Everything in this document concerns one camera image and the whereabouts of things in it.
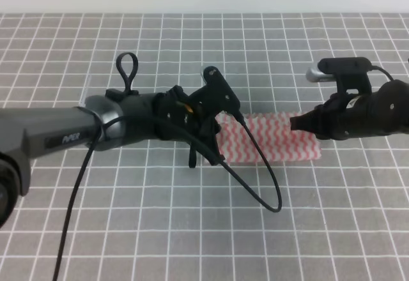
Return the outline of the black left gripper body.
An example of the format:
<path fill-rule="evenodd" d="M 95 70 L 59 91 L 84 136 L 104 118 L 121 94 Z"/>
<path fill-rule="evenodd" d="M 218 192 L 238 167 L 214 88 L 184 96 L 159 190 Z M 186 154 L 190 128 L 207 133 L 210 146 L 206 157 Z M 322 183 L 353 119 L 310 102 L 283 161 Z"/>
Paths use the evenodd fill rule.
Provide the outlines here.
<path fill-rule="evenodd" d="M 181 86 L 175 85 L 155 96 L 155 115 L 201 142 L 216 142 L 216 135 L 220 132 L 220 125 L 215 119 L 216 107 L 212 102 L 202 101 L 204 92 L 204 89 L 199 89 L 188 95 Z"/>

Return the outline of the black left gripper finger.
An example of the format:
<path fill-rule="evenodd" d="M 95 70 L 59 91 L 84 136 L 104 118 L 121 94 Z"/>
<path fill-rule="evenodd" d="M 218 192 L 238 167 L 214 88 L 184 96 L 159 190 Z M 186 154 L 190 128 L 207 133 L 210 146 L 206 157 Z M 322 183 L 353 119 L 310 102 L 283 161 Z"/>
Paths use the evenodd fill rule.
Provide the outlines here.
<path fill-rule="evenodd" d="M 195 142 L 190 143 L 188 165 L 190 168 L 195 168 L 197 165 L 197 146 Z"/>
<path fill-rule="evenodd" d="M 219 164 L 219 160 L 224 160 L 224 156 L 220 154 L 219 145 L 217 143 L 217 134 L 221 131 L 221 126 L 216 119 L 206 119 L 203 121 L 199 131 L 199 139 L 209 148 L 215 155 L 209 156 L 207 153 L 204 157 L 208 160 L 210 165 L 215 166 Z"/>

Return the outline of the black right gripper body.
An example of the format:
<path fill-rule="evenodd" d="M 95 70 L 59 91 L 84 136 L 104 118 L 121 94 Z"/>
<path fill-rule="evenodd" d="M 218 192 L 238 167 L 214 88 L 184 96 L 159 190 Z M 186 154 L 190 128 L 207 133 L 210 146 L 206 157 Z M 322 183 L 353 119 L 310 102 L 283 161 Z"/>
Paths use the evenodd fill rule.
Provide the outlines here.
<path fill-rule="evenodd" d="M 317 115 L 314 134 L 323 140 L 376 136 L 372 111 L 376 96 L 376 93 L 332 94 L 325 103 L 314 108 Z"/>

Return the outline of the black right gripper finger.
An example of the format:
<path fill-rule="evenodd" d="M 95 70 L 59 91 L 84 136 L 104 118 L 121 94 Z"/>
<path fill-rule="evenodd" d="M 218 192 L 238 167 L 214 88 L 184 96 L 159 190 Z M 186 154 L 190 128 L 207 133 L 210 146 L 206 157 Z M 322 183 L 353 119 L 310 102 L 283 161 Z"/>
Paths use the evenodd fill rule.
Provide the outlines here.
<path fill-rule="evenodd" d="M 318 132 L 320 130 L 320 113 L 312 110 L 299 116 L 289 119 L 291 130 L 301 130 L 306 132 Z"/>

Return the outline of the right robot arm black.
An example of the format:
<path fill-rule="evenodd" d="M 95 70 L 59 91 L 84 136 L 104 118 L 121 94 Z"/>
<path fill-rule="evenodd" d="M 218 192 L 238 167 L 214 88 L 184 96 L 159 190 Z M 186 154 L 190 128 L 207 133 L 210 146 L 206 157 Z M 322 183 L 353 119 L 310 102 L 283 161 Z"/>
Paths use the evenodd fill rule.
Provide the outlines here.
<path fill-rule="evenodd" d="M 389 81 L 368 95 L 334 93 L 314 110 L 290 118 L 290 127 L 337 141 L 407 134 L 408 84 Z"/>

